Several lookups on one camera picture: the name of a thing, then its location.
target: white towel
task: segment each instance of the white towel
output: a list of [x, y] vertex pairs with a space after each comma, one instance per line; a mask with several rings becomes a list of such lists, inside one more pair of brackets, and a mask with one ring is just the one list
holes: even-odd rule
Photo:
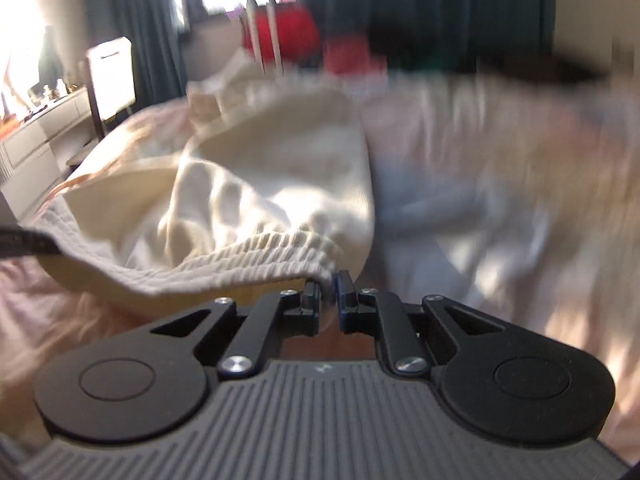
[[271, 80], [246, 56], [189, 98], [196, 134], [181, 153], [94, 178], [34, 221], [66, 254], [41, 258], [47, 272], [153, 316], [230, 288], [357, 276], [374, 220], [348, 98]]

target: gray ribbed base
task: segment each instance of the gray ribbed base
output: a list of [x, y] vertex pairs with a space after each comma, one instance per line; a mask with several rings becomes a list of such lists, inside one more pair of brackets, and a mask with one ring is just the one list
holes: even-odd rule
[[164, 439], [108, 450], [56, 441], [22, 471], [34, 480], [612, 480], [626, 466], [594, 440], [553, 450], [485, 441], [451, 420], [428, 384], [395, 380], [377, 362], [276, 361], [224, 383]]

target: cream fabric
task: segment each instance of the cream fabric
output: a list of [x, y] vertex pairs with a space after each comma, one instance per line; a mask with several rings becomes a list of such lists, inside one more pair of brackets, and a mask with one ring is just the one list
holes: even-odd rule
[[317, 82], [271, 80], [243, 56], [214, 90], [189, 94], [195, 134], [181, 152], [94, 178], [34, 221], [66, 254], [41, 258], [47, 272], [154, 316], [212, 290], [295, 278], [329, 285], [341, 268], [357, 276], [374, 220], [349, 99]]

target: drawer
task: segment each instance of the drawer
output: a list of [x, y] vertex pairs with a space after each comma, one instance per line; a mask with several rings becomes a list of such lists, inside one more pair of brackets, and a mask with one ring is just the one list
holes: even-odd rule
[[84, 120], [74, 128], [59, 134], [55, 139], [51, 139], [49, 147], [56, 158], [60, 171], [67, 171], [69, 169], [67, 161], [94, 138], [94, 124], [89, 120]]
[[79, 119], [80, 115], [74, 101], [75, 99], [60, 103], [37, 119], [49, 139]]
[[44, 202], [46, 197], [49, 195], [49, 193], [53, 191], [56, 188], [56, 186], [59, 186], [64, 181], [65, 179], [62, 176], [59, 179], [55, 180], [53, 184], [51, 184], [51, 186], [49, 186], [45, 190], [45, 192], [40, 195], [40, 197], [36, 200], [36, 202], [31, 204], [30, 208], [28, 208], [27, 211], [25, 211], [24, 215], [22, 215], [21, 218], [17, 218], [18, 224], [20, 224], [25, 228], [28, 228], [31, 224], [31, 221], [33, 221], [34, 216], [42, 207], [42, 203]]
[[40, 121], [14, 131], [7, 139], [4, 140], [4, 148], [9, 156], [9, 161], [14, 168], [33, 153], [39, 146], [47, 141], [47, 136], [40, 126]]
[[75, 98], [76, 108], [78, 109], [78, 116], [84, 118], [91, 115], [91, 105], [89, 104], [89, 94], [86, 90], [78, 90], [80, 94]]
[[20, 219], [59, 177], [60, 169], [53, 153], [48, 146], [43, 146], [2, 185], [2, 194], [15, 217]]

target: white dresser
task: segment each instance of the white dresser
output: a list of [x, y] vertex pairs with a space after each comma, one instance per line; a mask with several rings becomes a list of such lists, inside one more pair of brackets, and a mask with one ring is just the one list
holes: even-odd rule
[[0, 224], [25, 224], [69, 174], [66, 162], [96, 133], [86, 88], [0, 140]]

